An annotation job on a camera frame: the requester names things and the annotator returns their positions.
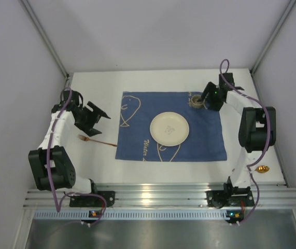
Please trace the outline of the small glass cup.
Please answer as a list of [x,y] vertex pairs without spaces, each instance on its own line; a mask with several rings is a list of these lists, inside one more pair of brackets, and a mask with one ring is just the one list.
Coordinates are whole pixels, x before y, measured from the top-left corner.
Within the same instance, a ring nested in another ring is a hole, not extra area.
[[201,99],[201,96],[198,94],[193,95],[192,98],[190,99],[190,106],[196,109],[203,108],[204,102]]

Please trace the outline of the blue cloth placemat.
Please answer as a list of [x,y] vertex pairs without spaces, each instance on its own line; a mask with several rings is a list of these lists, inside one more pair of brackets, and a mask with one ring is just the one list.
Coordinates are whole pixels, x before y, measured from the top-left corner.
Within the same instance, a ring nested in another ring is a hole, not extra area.
[[[195,92],[124,92],[121,100],[116,159],[158,162],[226,161],[219,112],[194,108]],[[189,124],[189,134],[176,146],[156,142],[150,133],[155,116],[175,112]]]

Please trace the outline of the cream ceramic plate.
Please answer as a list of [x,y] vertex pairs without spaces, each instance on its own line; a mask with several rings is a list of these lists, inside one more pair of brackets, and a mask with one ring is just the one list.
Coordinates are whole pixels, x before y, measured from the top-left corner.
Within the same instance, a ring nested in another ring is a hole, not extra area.
[[183,143],[189,136],[189,124],[180,114],[163,112],[150,123],[150,134],[160,145],[173,147]]

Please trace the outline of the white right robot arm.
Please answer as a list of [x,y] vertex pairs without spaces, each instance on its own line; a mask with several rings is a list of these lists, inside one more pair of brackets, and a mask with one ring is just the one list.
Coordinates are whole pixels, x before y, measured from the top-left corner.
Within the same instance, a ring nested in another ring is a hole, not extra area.
[[242,87],[235,86],[232,73],[219,74],[217,85],[209,82],[199,101],[208,110],[218,112],[226,104],[240,114],[238,141],[242,149],[228,184],[233,188],[250,187],[251,167],[258,164],[276,142],[275,108],[265,107],[245,94]]

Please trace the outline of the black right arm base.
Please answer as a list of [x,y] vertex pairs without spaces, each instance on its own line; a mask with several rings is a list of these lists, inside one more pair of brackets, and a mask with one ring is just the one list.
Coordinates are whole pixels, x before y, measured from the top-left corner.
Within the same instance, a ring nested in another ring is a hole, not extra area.
[[207,205],[221,209],[223,207],[241,207],[244,204],[245,207],[254,206],[252,192],[227,195],[223,190],[210,190],[206,192]]

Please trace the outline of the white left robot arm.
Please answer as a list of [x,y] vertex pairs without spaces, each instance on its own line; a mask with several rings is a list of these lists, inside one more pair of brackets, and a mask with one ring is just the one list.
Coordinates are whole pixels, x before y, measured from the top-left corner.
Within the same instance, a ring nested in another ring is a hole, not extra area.
[[92,102],[84,105],[81,93],[69,87],[62,91],[59,104],[51,110],[50,126],[42,143],[28,155],[38,190],[72,189],[80,193],[97,193],[93,180],[77,176],[65,146],[73,127],[87,137],[101,134],[94,126],[102,117],[109,118]]

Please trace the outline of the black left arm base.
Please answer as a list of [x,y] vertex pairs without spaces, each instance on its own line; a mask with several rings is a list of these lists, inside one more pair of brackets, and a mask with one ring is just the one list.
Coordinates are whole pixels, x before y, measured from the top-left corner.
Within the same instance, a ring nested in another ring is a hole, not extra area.
[[106,205],[100,197],[76,195],[71,197],[69,206],[71,208],[102,208],[114,205],[116,195],[114,191],[98,191],[97,195],[104,198]]

